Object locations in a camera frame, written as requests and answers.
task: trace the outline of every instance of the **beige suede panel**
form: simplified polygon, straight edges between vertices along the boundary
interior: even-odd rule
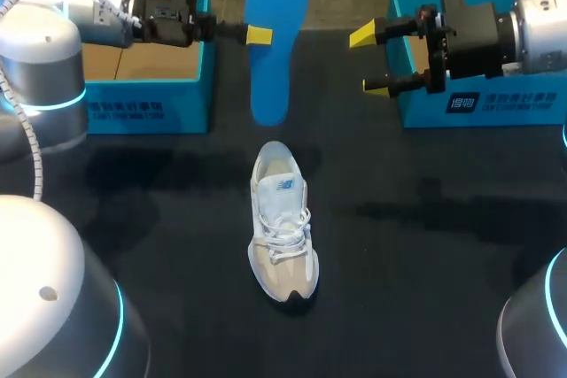
[[[272,265],[269,249],[259,243],[253,246],[253,256],[257,271],[264,286],[275,298],[288,299],[292,291],[298,291],[303,298],[308,298],[315,288],[315,258],[311,281],[306,279],[306,256],[287,258]]]

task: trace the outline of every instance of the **new balance logo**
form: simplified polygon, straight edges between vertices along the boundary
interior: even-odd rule
[[[277,184],[277,190],[286,190],[286,189],[291,189],[292,187],[293,187],[293,179],[289,181],[280,181]]]

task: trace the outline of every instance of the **blue box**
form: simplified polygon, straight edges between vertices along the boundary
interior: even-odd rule
[[[493,2],[497,12],[510,11],[514,0],[465,0],[466,4]],[[423,4],[440,0],[390,0],[388,18],[414,16]],[[392,40],[386,51],[394,75],[417,71],[409,39]],[[486,79],[447,78],[447,91],[428,95],[425,89],[400,95],[404,127],[472,127],[563,124],[567,113],[567,73],[512,75]]]
[[[209,0],[198,0],[208,12]],[[204,134],[213,91],[214,43],[199,43],[194,80],[87,81],[91,135]]]

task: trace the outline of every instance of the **shoe tongue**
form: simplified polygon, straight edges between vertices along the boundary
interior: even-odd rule
[[[258,183],[260,213],[272,225],[278,218],[299,221],[303,208],[301,174],[276,174]]]

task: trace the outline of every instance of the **cardboard box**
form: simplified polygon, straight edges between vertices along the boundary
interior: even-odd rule
[[[200,11],[209,6],[198,0]],[[126,50],[83,44],[82,56],[90,134],[208,131],[213,42],[189,48],[140,43]]]
[[[508,12],[514,0],[465,0],[467,4],[493,2],[497,12]],[[390,0],[388,18],[415,15],[423,4],[440,0]],[[394,75],[421,73],[428,68],[425,40],[403,37],[386,46]],[[563,124],[567,112],[567,72],[484,76],[450,80],[444,93],[425,89],[399,97],[404,127],[473,127]]]
[[[195,80],[198,43],[189,48],[160,44],[135,44],[129,49],[82,45],[87,81]]]

